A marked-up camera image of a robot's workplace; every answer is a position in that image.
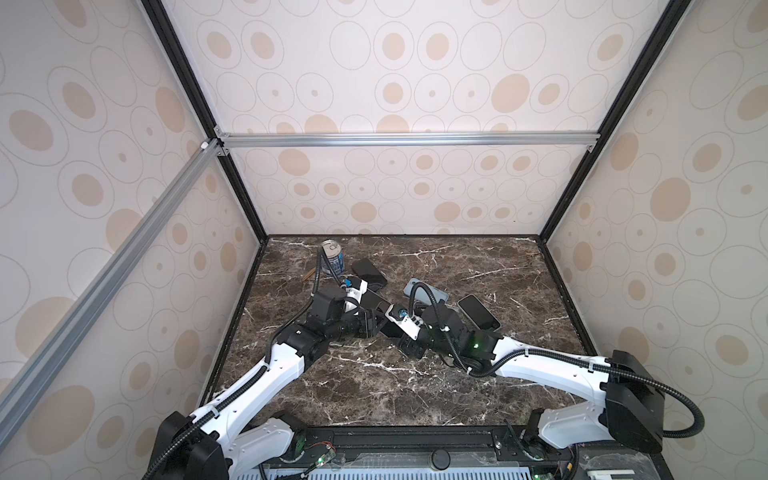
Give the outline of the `light blue phone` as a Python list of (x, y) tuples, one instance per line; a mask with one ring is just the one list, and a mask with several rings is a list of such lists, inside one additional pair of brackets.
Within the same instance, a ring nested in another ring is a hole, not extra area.
[(478, 329), (497, 331), (501, 328), (500, 321), (475, 295), (465, 296), (458, 301), (458, 306)]
[[(404, 295), (406, 297), (410, 296), (410, 294), (411, 294), (411, 292), (413, 290), (414, 285), (417, 284), (417, 283), (420, 283), (420, 280), (417, 279), (417, 278), (411, 278), (409, 280), (409, 282), (406, 284), (406, 286), (405, 286), (405, 288), (403, 290), (403, 293), (404, 293)], [(449, 294), (448, 293), (446, 293), (446, 292), (444, 292), (444, 291), (442, 291), (442, 290), (440, 290), (440, 289), (438, 289), (436, 287), (433, 287), (431, 285), (427, 285), (427, 287), (431, 290), (431, 292), (432, 292), (432, 294), (433, 294), (433, 296), (434, 296), (434, 298), (435, 298), (435, 300), (437, 302), (440, 302), (440, 301), (447, 302), (448, 301), (448, 299), (449, 299)], [(417, 292), (416, 292), (416, 294), (414, 296), (414, 299), (415, 299), (416, 302), (420, 302), (420, 303), (425, 304), (425, 305), (429, 305), (430, 304), (429, 296), (427, 295), (427, 293), (422, 288), (417, 290)]]
[(365, 314), (371, 318), (383, 319), (386, 318), (386, 313), (390, 307), (390, 302), (367, 288), (366, 293), (362, 297), (362, 305), (355, 308), (355, 310), (360, 315)]

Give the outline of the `black phone case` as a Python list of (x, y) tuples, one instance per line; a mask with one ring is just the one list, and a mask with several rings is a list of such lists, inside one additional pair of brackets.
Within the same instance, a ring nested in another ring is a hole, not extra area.
[(351, 270), (356, 277), (367, 283), (370, 291), (379, 291), (388, 284), (384, 274), (368, 258), (354, 261), (351, 264)]

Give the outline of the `black phone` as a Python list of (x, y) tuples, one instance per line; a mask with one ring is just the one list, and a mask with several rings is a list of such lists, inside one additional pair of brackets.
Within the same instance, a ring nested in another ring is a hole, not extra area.
[(396, 323), (393, 323), (386, 318), (380, 319), (378, 323), (380, 326), (380, 333), (390, 340), (399, 340), (403, 336), (407, 336), (407, 334)]

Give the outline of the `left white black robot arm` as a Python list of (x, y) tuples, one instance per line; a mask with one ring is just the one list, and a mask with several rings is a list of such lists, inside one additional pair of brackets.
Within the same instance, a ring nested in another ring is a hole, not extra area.
[(332, 342), (370, 338), (383, 324), (373, 293), (386, 277), (369, 259), (352, 274), (312, 284), (307, 301), (270, 337), (265, 356), (223, 393), (189, 415), (170, 414), (160, 425), (147, 479), (236, 479), (265, 461), (302, 448), (302, 425), (293, 417), (248, 423), (293, 380), (325, 355)]

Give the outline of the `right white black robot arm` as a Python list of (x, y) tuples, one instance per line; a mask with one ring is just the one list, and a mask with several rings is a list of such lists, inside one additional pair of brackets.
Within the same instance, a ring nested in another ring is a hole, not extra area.
[[(705, 416), (693, 400), (655, 380), (628, 352), (573, 355), (473, 330), (428, 285), (418, 282), (412, 290), (407, 305), (382, 310), (406, 339), (408, 354), (419, 357), (430, 350), (475, 379), (527, 380), (580, 398), (570, 407), (533, 410), (524, 429), (526, 443), (564, 449), (613, 440), (639, 452), (658, 453), (664, 439), (691, 438), (705, 427)], [(417, 292), (426, 294), (425, 303), (417, 302)]]

